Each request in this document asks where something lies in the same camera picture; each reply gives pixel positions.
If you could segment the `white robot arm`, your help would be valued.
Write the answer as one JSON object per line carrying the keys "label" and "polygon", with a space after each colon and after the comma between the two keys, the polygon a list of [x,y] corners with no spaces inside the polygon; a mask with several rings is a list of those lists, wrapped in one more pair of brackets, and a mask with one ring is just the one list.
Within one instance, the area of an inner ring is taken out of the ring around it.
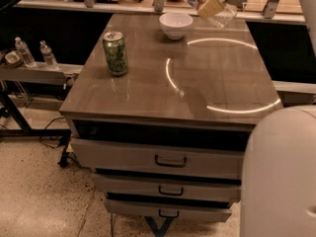
{"label": "white robot arm", "polygon": [[[242,6],[247,0],[206,0],[197,9],[203,19],[226,5]],[[268,0],[263,16],[274,19],[279,0]],[[273,80],[315,84],[316,0],[298,0],[309,36],[310,57],[270,55]],[[240,237],[316,236],[316,110],[305,105],[281,109],[263,118],[253,129],[242,168]]]}

